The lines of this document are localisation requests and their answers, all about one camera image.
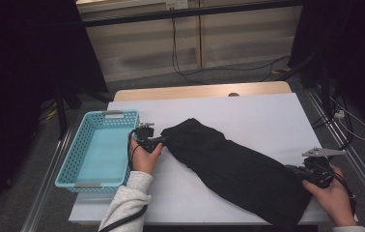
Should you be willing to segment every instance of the basket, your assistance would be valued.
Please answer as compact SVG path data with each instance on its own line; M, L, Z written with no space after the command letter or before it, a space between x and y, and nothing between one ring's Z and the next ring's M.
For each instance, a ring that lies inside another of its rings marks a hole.
M127 135L138 123L136 110L86 113L56 178L56 187L74 192L115 192L128 179Z

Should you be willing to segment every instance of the sleeve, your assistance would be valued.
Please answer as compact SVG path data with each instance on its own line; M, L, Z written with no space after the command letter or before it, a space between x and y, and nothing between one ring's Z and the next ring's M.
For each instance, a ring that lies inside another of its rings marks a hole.
M342 227L333 227L333 232L365 232L365 228L363 226L342 226Z
M126 186L119 187L117 190L116 195L100 223L98 231L119 219L136 214L144 205L148 205L151 202L152 197L147 195L147 191L152 181L153 176L150 174L131 171ZM143 231L143 225L144 216L121 225L112 231Z

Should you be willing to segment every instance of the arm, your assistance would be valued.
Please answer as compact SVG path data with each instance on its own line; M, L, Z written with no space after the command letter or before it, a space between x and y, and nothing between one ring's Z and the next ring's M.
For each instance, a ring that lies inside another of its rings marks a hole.
M333 170L342 176L340 168L333 166ZM351 211L348 193L337 180L333 180L332 185L325 189L319 188L307 181L303 181L302 184L318 199L319 204L336 225L333 231L365 231L364 227L357 226Z
M147 195L147 191L153 180L152 173L162 145L158 144L151 154L138 147L134 139L131 139L130 147L130 151L137 147L132 161L134 171L131 171L126 186L119 187L117 190L98 230L119 219L136 214L144 205L148 205L151 202L151 197ZM143 231L143 225L144 216L121 225L112 231Z

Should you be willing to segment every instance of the hand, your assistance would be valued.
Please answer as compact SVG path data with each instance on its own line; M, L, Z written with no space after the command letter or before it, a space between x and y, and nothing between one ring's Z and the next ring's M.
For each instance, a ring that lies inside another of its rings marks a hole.
M342 171L336 166L332 166L333 171L342 176ZM327 212L336 226L354 226L351 203L348 193L342 184L333 179L329 188L319 188L308 181L302 181L306 190L310 191L319 201L319 204Z
M152 153L148 153L146 150L144 150L141 146L138 145L138 143L134 140L134 138L131 138L130 152L132 153L134 151L134 155L132 156L132 165L134 171L142 171L152 175L155 169L156 160L158 156L161 154L161 149L162 149L162 144L159 143L155 147Z

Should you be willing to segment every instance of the folded black cloth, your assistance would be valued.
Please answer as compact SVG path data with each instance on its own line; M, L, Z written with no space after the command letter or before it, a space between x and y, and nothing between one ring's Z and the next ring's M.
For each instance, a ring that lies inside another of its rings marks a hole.
M161 135L167 148L222 198L267 222L292 230L311 194L280 162L225 139L223 133L188 119Z

